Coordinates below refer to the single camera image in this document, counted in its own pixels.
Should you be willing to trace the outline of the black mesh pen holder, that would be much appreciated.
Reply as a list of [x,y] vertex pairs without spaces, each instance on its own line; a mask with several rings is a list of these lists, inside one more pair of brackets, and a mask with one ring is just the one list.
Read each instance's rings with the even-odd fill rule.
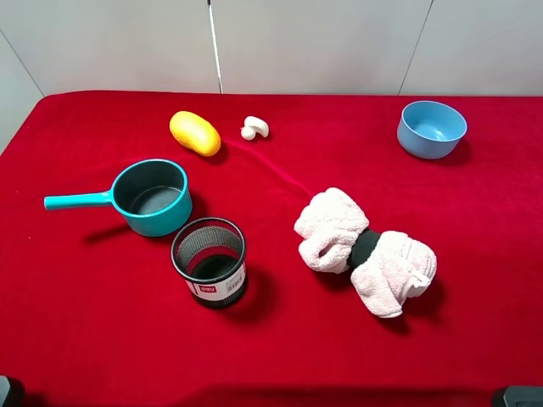
[[171,261],[193,299],[221,309],[243,297],[248,285],[244,234],[230,220],[204,217],[185,225],[171,245]]

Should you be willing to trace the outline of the white mushroom toy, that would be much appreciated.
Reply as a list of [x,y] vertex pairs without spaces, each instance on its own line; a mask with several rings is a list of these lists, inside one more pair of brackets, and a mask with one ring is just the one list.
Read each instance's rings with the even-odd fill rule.
[[244,140],[254,140],[257,135],[268,137],[269,134],[269,125],[264,120],[255,116],[245,118],[244,126],[241,128],[241,136]]

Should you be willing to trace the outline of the yellow mango toy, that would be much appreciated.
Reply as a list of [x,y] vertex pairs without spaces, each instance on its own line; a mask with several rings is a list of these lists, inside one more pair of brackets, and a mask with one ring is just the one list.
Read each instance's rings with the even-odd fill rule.
[[221,138],[215,127],[192,112],[175,113],[169,128],[178,143],[201,156],[211,157],[221,148]]

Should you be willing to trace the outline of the teal saucepan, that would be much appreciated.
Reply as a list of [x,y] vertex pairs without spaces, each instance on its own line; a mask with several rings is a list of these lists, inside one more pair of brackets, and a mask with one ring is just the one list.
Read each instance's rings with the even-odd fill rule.
[[43,203],[47,210],[111,205],[145,237],[178,230],[193,209],[185,170],[167,159],[146,159],[126,167],[108,191],[48,196]]

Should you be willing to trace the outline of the red tablecloth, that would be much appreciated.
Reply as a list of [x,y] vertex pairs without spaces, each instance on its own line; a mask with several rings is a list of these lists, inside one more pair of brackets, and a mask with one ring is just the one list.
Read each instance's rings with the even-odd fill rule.
[[[407,97],[72,92],[39,101],[1,156],[1,372],[40,406],[488,404],[542,382],[542,101],[447,98],[467,120],[449,156],[398,144]],[[171,135],[188,111],[218,131],[204,157]],[[268,137],[247,141],[247,116]],[[188,174],[193,217],[247,239],[235,305],[197,304],[171,237],[112,208],[47,211],[47,195],[102,192],[128,165]],[[381,320],[348,274],[308,269],[294,222],[347,192],[377,231],[435,251],[438,270]]]

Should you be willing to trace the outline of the pink towel with black band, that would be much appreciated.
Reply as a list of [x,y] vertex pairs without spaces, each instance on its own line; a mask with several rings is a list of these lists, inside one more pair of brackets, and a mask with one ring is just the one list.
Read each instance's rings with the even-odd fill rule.
[[348,271],[362,303],[378,318],[400,316],[405,301],[421,296],[436,275],[429,246],[404,232],[371,230],[359,205],[335,187],[311,199],[294,231],[302,237],[305,264],[323,273]]

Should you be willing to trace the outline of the blue bowl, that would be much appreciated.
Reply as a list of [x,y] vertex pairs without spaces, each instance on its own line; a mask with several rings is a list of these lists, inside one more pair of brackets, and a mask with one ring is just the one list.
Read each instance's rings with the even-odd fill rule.
[[433,160],[449,155],[466,133],[467,121],[456,109],[421,100],[402,109],[397,139],[409,154]]

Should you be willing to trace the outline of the black right base corner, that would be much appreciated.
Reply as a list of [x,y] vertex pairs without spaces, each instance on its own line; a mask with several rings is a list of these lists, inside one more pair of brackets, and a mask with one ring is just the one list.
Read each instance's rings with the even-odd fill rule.
[[495,391],[493,407],[543,407],[542,386],[508,386]]

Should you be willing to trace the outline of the black base corner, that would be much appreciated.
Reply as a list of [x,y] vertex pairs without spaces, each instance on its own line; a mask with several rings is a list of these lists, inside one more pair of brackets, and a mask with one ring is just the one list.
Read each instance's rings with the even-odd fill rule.
[[18,379],[0,376],[0,407],[20,407],[25,397],[25,388]]
[[543,407],[542,386],[508,386],[495,391],[493,407]]

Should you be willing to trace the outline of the black left base corner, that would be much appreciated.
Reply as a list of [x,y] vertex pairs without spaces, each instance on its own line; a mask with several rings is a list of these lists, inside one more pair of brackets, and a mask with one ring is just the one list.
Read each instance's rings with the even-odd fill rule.
[[18,379],[0,376],[0,407],[20,407],[25,397],[25,388]]

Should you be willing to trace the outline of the white pole on wall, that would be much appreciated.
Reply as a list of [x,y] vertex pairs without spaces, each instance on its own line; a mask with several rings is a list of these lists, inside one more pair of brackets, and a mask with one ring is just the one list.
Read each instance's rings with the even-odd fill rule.
[[210,34],[211,34],[211,42],[212,42],[212,48],[213,48],[215,66],[216,66],[218,89],[219,89],[219,93],[223,94],[224,91],[223,91],[223,84],[222,84],[222,78],[221,78],[221,65],[220,65],[220,57],[219,57],[218,43],[217,43],[217,37],[216,37],[216,26],[215,26],[215,19],[213,15],[212,1],[207,0],[206,2],[207,2],[207,7],[208,7]]

